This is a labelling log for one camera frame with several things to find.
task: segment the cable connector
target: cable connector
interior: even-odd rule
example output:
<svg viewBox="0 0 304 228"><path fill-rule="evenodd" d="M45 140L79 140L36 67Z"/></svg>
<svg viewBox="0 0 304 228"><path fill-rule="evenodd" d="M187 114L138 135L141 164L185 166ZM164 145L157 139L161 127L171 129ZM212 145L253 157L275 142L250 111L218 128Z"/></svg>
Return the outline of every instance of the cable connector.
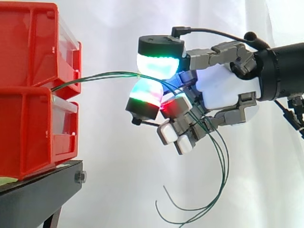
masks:
<svg viewBox="0 0 304 228"><path fill-rule="evenodd" d="M191 33L191 27L173 27L172 28L172 32L171 32L171 36L175 37L175 38L180 38L182 35L186 35Z"/></svg>

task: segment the metal screw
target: metal screw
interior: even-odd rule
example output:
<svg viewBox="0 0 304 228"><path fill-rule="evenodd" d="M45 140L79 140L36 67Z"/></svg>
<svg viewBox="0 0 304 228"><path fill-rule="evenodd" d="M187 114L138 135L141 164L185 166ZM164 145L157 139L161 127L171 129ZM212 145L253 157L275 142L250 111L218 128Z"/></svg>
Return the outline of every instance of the metal screw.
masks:
<svg viewBox="0 0 304 228"><path fill-rule="evenodd" d="M77 171L75 173L75 182L83 184L86 182L86 171Z"/></svg>

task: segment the led light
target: led light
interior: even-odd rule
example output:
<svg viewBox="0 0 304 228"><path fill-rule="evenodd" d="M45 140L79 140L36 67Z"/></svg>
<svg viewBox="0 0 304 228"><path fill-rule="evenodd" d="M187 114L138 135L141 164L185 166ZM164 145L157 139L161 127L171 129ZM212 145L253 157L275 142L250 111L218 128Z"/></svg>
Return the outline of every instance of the led light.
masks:
<svg viewBox="0 0 304 228"><path fill-rule="evenodd" d="M139 80L130 93L131 98L148 102L157 107L161 106L162 95L161 83L146 78Z"/></svg>
<svg viewBox="0 0 304 228"><path fill-rule="evenodd" d="M175 75L180 60L172 57L148 57L137 54L138 70L147 76L157 79L170 79Z"/></svg>

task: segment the stacked red bins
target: stacked red bins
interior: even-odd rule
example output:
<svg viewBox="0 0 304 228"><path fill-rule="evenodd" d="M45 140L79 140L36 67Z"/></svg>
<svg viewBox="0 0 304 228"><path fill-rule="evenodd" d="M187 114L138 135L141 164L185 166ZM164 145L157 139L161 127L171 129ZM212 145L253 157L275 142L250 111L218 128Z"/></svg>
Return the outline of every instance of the stacked red bins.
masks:
<svg viewBox="0 0 304 228"><path fill-rule="evenodd" d="M53 3L0 1L0 177L19 180L77 156L81 44Z"/></svg>

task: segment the black stand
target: black stand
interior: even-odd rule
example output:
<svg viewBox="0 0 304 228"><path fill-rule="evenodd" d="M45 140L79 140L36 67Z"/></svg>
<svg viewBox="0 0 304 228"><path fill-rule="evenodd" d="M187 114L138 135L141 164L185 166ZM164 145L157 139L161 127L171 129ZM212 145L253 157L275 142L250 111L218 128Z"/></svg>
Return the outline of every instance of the black stand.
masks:
<svg viewBox="0 0 304 228"><path fill-rule="evenodd" d="M60 209L82 187L82 161L0 186L0 228L56 228Z"/></svg>

